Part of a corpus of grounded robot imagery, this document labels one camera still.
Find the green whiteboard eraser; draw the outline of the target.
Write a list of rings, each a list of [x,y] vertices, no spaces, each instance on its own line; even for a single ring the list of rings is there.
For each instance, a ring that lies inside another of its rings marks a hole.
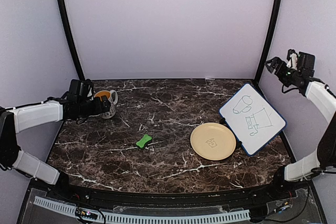
[[[152,137],[148,134],[144,134],[143,137],[136,142],[136,147],[139,149],[144,149],[150,142],[152,141]]]

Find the blue framed whiteboard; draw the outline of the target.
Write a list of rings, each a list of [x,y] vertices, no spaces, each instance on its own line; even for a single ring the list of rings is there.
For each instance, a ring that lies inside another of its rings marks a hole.
[[[281,114],[249,83],[219,113],[248,156],[256,155],[287,126]]]

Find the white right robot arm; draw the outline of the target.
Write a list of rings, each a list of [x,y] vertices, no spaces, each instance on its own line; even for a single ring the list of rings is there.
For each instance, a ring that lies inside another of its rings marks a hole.
[[[312,105],[316,120],[319,126],[325,126],[325,132],[317,147],[311,154],[302,157],[300,160],[283,166],[274,175],[274,184],[268,188],[268,195],[273,200],[280,199],[288,191],[288,184],[303,180],[309,180],[321,173],[335,174],[335,171],[328,168],[335,167],[335,94],[330,87],[314,77],[315,56],[303,52],[295,53],[289,51],[287,61],[274,57],[265,62],[270,73],[276,75],[282,83],[282,93],[298,91]]]

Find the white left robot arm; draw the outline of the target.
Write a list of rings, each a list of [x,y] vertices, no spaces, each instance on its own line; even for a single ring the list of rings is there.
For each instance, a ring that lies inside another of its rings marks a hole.
[[[61,171],[22,150],[16,135],[26,129],[51,122],[80,121],[108,112],[111,102],[104,95],[81,102],[50,99],[20,108],[1,108],[1,169],[15,169],[34,179],[53,185],[54,193],[63,201],[74,197],[74,189],[60,180]]]

